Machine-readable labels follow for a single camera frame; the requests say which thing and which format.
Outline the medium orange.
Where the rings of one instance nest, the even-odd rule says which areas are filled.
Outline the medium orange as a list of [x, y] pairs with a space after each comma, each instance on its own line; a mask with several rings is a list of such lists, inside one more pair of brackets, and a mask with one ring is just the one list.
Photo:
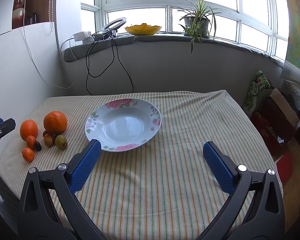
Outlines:
[[20, 137], [23, 141], [26, 141], [28, 136], [37, 137], [38, 135], [38, 127], [37, 124], [33, 120], [25, 120], [19, 129]]

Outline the small tangerine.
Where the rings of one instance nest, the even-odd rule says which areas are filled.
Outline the small tangerine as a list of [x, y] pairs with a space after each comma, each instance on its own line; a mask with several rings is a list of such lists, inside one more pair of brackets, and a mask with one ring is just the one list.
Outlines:
[[24, 148], [22, 150], [22, 156], [24, 158], [24, 160], [28, 163], [32, 162], [34, 160], [34, 152], [32, 149], [30, 148]]
[[26, 138], [26, 145], [27, 145], [27, 147], [30, 148], [33, 151], [36, 149], [36, 142], [37, 142], [36, 137], [34, 137], [32, 135], [29, 135]]

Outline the dark plum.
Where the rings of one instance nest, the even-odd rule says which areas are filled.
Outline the dark plum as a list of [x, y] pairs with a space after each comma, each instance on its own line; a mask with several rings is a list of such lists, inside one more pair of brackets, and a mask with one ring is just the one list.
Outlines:
[[42, 146], [41, 146], [41, 144], [37, 141], [37, 142], [35, 142], [35, 144], [34, 144], [34, 149], [36, 150], [36, 151], [41, 151], [42, 150]]

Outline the large orange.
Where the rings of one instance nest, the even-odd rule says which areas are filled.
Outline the large orange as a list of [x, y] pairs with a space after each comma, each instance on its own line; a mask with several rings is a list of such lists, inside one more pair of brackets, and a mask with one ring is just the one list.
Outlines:
[[64, 113], [53, 111], [44, 117], [43, 124], [48, 133], [61, 134], [67, 128], [68, 120]]

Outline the green kiwi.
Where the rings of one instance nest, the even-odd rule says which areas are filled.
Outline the green kiwi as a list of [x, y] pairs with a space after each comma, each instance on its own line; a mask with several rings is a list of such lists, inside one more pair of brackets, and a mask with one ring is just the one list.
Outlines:
[[55, 145], [60, 150], [64, 150], [68, 146], [68, 141], [65, 136], [60, 134], [60, 135], [57, 135], [57, 137], [55, 138]]

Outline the tiny orange kumquat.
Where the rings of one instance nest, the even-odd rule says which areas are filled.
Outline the tiny orange kumquat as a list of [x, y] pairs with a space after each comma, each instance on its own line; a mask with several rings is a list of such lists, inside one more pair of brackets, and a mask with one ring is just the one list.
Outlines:
[[46, 138], [48, 138], [48, 137], [51, 137], [52, 139], [54, 138], [54, 136], [53, 136], [52, 134], [46, 133], [46, 134], [44, 135], [44, 139], [46, 139]]

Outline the white cabinet panel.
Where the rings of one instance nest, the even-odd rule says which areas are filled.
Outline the white cabinet panel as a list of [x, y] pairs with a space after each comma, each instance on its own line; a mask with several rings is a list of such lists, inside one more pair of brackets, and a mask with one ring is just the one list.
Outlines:
[[0, 35], [0, 118], [16, 122], [0, 141], [0, 162], [19, 127], [47, 98], [68, 95], [54, 24], [27, 25]]

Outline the cardboard box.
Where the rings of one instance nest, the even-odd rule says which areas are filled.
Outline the cardboard box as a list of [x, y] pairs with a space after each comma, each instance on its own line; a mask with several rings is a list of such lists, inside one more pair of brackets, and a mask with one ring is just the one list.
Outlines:
[[283, 153], [294, 137], [300, 120], [278, 89], [263, 99], [260, 108], [250, 118], [273, 157]]

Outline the floral white plate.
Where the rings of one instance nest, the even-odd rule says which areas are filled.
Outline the floral white plate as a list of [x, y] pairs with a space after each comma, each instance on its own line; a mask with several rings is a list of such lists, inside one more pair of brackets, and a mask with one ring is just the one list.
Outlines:
[[85, 122], [85, 135], [96, 139], [107, 152], [133, 150], [150, 141], [159, 131], [161, 113], [152, 103], [124, 98], [98, 106]]

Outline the white power strip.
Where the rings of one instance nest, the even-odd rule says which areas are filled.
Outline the white power strip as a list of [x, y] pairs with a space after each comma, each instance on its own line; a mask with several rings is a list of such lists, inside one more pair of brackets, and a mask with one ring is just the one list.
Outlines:
[[74, 40], [75, 42], [82, 41], [83, 44], [89, 44], [94, 42], [94, 37], [90, 31], [81, 31], [74, 34]]

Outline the green snack bag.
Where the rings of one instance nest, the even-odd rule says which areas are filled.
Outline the green snack bag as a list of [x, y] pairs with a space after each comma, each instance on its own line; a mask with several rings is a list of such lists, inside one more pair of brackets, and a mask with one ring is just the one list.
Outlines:
[[258, 70], [250, 83], [247, 96], [243, 103], [243, 111], [246, 115], [251, 117], [253, 112], [260, 107], [262, 100], [268, 97], [272, 90], [271, 83], [264, 73], [261, 70]]

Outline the yellow wavy bowl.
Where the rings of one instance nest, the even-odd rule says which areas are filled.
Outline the yellow wavy bowl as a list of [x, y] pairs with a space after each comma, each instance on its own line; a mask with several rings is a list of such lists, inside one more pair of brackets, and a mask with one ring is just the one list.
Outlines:
[[130, 27], [125, 27], [127, 33], [132, 34], [134, 36], [149, 36], [154, 35], [161, 31], [162, 27], [158, 25], [148, 25], [146, 23], [142, 23], [140, 25], [132, 25]]

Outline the potted spider plant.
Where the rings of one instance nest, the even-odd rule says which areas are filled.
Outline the potted spider plant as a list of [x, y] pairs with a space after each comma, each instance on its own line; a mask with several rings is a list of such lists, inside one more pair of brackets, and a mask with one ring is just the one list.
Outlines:
[[215, 39], [217, 31], [216, 16], [226, 12], [223, 8], [212, 8], [207, 4], [206, 0], [185, 0], [190, 4], [190, 8], [174, 7], [178, 12], [182, 12], [183, 16], [179, 21], [184, 20], [184, 24], [179, 25], [183, 29], [183, 35], [190, 37], [189, 47], [190, 53], [193, 53], [194, 44], [201, 42], [203, 38], [210, 38], [212, 29], [212, 39]]

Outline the white window frame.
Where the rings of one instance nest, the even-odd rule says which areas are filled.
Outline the white window frame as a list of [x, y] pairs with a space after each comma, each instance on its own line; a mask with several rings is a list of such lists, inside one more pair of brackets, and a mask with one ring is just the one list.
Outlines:
[[[209, 16], [210, 36], [263, 51], [280, 61], [286, 58], [289, 17], [287, 0], [204, 0], [215, 9]], [[79, 0], [83, 31], [95, 32], [124, 17], [126, 26], [146, 23], [163, 33], [182, 33], [183, 16], [197, 0]]]

